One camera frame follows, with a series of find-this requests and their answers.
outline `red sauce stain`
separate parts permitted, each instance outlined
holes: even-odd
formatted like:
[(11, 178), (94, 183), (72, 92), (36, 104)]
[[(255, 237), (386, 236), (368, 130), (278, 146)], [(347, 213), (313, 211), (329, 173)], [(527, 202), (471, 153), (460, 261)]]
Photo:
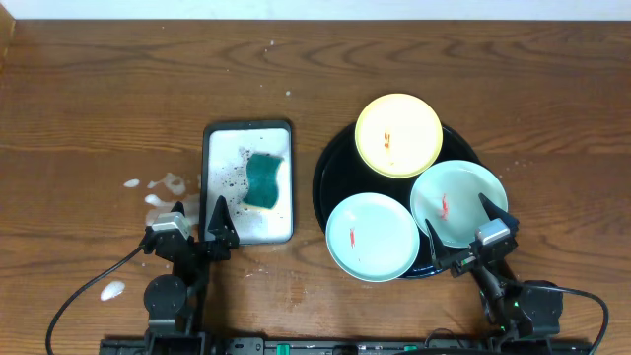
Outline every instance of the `red sauce stain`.
[(351, 228), (351, 248), (355, 247), (355, 228)]
[(384, 147), (386, 147), (386, 149), (390, 149), (390, 134), (386, 132), (384, 132), (384, 140), (386, 141), (384, 143)]
[(447, 204), (447, 194), (443, 194), (443, 213), (441, 213), (441, 219), (447, 221), (447, 215), (450, 213), (450, 207)]

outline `metal tray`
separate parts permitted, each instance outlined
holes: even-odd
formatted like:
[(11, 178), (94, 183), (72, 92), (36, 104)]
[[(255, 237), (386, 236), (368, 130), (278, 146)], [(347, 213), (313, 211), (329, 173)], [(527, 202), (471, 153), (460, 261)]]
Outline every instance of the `metal tray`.
[[(279, 201), (268, 211), (247, 208), (245, 165), (253, 153), (283, 158), (278, 172)], [(222, 122), (204, 130), (199, 213), (199, 236), (207, 231), (215, 202), (224, 195), (241, 244), (285, 243), (294, 234), (292, 127), (284, 119)]]

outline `wire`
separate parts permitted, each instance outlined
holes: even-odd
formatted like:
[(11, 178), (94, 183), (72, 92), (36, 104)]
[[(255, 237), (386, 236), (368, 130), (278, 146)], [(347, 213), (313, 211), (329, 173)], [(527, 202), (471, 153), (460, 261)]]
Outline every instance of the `wire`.
[(530, 285), (530, 284), (525, 284), (519, 281), (509, 280), (497, 274), (495, 275), (495, 277), (497, 277), (498, 280), (504, 283), (521, 287), (521, 288), (568, 293), (570, 295), (583, 296), (583, 297), (587, 297), (589, 299), (596, 301), (602, 307), (602, 325), (600, 326), (600, 331), (598, 332), (598, 336), (596, 337), (596, 340), (594, 340), (594, 344), (592, 344), (592, 349), (590, 349), (590, 352), (588, 353), (588, 355), (594, 355), (594, 353), (596, 353), (598, 346), (600, 345), (600, 343), (602, 342), (602, 339), (604, 338), (604, 334), (607, 332), (607, 326), (609, 325), (609, 308), (607, 307), (607, 304), (602, 300), (602, 298), (586, 291), (575, 290), (571, 288), (558, 287), (558, 286)]
[(66, 311), (68, 306), (70, 306), (72, 301), (74, 301), (77, 297), (79, 297), (79, 295), (81, 295), (84, 291), (89, 289), (90, 286), (92, 286), (92, 285), (96, 284), (97, 282), (103, 280), (106, 276), (110, 275), (117, 268), (119, 268), (120, 266), (124, 265), (125, 262), (131, 260), (131, 258), (134, 257), (140, 250), (142, 250), (142, 247), (136, 248), (134, 251), (131, 252), (130, 255), (126, 256), (123, 260), (119, 261), (116, 265), (114, 265), (111, 268), (107, 269), (101, 275), (93, 278), (87, 284), (81, 286), (81, 288), (79, 290), (77, 290), (74, 294), (72, 294), (72, 296), (70, 296), (68, 301), (66, 301), (63, 305), (61, 305), (61, 308), (59, 309), (59, 311), (57, 311), (57, 314), (55, 314), (55, 317), (53, 317), (52, 320), (50, 321), (50, 325), (48, 326), (48, 331), (46, 332), (46, 353), (48, 355), (54, 355), (54, 353), (52, 352), (52, 346), (50, 345), (51, 338), (52, 338), (52, 330), (55, 329), (55, 325), (57, 324), (57, 321), (59, 320), (59, 318), (61, 317), (63, 312)]
[(430, 347), (430, 340), (432, 340), (432, 338), (434, 337), (434, 335), (436, 335), (437, 332), (439, 331), (446, 331), (449, 334), (452, 335), (452, 338), (457, 341), (457, 344), (464, 349), (464, 345), (462, 345), (462, 343), (460, 342), (460, 340), (456, 337), (456, 335), (454, 334), (453, 331), (447, 329), (447, 328), (436, 328), (434, 330), (432, 330), (432, 332), (427, 336), (427, 339), (425, 339), (425, 342), (423, 343), (423, 347), (425, 347), (426, 349)]

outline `food residue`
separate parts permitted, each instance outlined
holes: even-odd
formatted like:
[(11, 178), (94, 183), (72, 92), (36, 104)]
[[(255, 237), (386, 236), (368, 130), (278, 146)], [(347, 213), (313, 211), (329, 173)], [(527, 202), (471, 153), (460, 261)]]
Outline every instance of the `food residue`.
[(351, 228), (351, 248), (355, 247), (355, 228)]
[(384, 140), (384, 148), (386, 148), (387, 158), (390, 160), (390, 164), (394, 165), (394, 162), (392, 161), (392, 156), (390, 155), (390, 134), (387, 132), (387, 130), (384, 132)]
[(449, 207), (449, 205), (447, 204), (447, 194), (446, 194), (446, 193), (444, 193), (444, 194), (443, 194), (443, 210), (442, 210), (442, 213), (441, 213), (441, 219), (442, 219), (443, 221), (447, 221), (447, 215), (448, 215), (449, 213), (450, 213), (450, 207)]

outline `white wall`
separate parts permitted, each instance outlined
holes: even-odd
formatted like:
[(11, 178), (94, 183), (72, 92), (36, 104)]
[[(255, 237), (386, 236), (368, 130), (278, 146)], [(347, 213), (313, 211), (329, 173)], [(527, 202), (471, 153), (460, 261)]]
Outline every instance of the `white wall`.
[(631, 20), (631, 0), (0, 0), (16, 19)]

